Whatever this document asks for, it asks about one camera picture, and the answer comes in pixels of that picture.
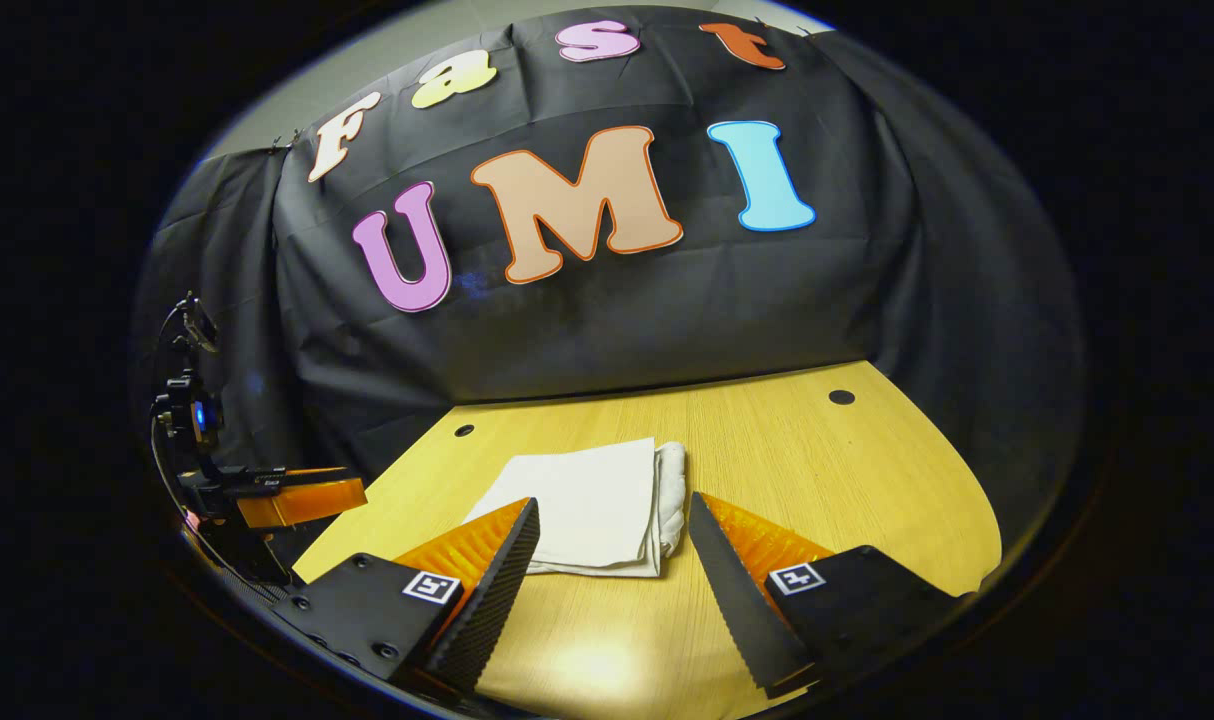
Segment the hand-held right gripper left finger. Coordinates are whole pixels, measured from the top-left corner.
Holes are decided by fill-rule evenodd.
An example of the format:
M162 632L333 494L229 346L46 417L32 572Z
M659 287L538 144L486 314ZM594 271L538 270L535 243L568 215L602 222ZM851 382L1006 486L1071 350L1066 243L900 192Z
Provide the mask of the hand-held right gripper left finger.
M395 560L354 552L272 611L382 682L470 692L497 648L539 538L539 503L520 498Z

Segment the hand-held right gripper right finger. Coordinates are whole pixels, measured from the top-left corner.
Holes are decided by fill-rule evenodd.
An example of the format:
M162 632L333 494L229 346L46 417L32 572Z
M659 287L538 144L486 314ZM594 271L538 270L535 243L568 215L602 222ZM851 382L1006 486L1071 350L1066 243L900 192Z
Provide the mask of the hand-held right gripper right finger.
M691 497L690 542L741 659L770 698L846 691L968 605L872 544L834 552L708 493Z

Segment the white jeans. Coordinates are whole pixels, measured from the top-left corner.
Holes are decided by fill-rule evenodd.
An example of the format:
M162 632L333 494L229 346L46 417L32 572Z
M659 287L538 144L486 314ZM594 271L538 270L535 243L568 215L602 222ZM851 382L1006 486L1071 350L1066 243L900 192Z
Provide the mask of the white jeans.
M512 457L466 518L534 498L531 574L658 578L683 542L686 460L683 443L652 437Z

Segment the black backdrop cloth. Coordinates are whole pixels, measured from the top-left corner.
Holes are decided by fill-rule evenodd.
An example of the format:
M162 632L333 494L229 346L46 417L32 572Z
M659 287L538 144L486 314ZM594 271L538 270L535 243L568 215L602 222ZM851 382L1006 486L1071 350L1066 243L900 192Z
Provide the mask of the black backdrop cloth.
M615 6L461 38L287 149L197 165L144 257L134 418L194 291L226 461L374 478L444 407L868 361L1023 542L1084 399L1070 266L1019 169L840 32Z

